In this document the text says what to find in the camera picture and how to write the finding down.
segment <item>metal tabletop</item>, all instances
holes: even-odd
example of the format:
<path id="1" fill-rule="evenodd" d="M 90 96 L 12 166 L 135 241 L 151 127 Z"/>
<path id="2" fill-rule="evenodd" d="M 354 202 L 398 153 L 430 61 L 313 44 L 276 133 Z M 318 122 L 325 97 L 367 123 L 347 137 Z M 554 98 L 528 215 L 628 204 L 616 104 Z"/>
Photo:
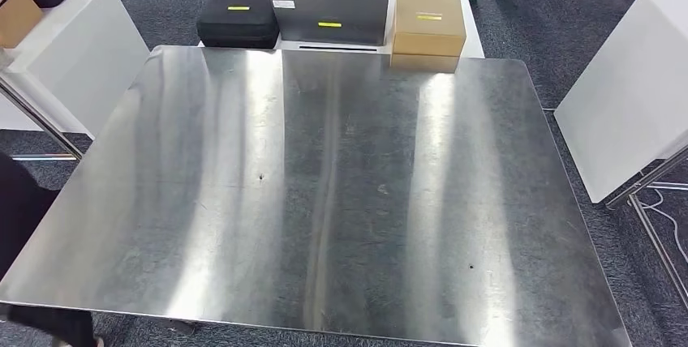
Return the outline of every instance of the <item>metal tabletop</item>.
<path id="1" fill-rule="evenodd" d="M 0 300 L 628 346 L 522 62 L 158 47 Z"/>

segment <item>yellow sticker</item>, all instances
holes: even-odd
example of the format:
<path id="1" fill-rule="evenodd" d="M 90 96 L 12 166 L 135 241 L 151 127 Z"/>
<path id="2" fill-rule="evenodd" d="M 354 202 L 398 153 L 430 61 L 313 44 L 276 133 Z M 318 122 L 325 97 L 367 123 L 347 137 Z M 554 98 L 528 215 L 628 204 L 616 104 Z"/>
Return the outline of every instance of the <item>yellow sticker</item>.
<path id="1" fill-rule="evenodd" d="M 342 23 L 326 23 L 324 21 L 319 21 L 318 22 L 318 27 L 332 27 L 332 28 L 340 28 L 342 26 Z"/>

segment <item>laptop lid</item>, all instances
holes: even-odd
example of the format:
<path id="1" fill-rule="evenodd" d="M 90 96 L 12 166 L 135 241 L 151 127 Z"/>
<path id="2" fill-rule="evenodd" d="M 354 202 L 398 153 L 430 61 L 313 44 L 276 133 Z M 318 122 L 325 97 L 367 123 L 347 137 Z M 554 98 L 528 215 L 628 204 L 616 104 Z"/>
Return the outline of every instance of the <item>laptop lid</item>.
<path id="1" fill-rule="evenodd" d="M 383 45 L 389 0 L 271 0 L 284 41 Z"/>

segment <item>stacked cardboard box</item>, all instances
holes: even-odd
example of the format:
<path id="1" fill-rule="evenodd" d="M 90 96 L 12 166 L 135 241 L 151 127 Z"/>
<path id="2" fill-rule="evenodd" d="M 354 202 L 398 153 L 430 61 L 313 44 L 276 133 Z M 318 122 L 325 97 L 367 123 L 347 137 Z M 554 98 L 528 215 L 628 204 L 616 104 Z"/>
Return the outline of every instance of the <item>stacked cardboard box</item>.
<path id="1" fill-rule="evenodd" d="M 0 47 L 14 49 L 43 17 L 33 0 L 0 2 Z"/>
<path id="2" fill-rule="evenodd" d="M 465 41 L 461 0 L 397 0 L 392 67 L 454 73 Z"/>

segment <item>person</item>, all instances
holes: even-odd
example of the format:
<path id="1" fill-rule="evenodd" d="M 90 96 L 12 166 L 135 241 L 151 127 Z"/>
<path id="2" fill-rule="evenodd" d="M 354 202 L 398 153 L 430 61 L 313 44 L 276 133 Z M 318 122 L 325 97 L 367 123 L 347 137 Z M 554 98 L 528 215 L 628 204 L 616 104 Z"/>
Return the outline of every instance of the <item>person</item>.
<path id="1" fill-rule="evenodd" d="M 58 195 L 38 186 L 18 162 L 0 152 L 0 280 Z M 20 306 L 0 303 L 0 315 L 13 322 L 40 329 L 71 347 L 104 347 L 93 335 L 87 311 Z"/>

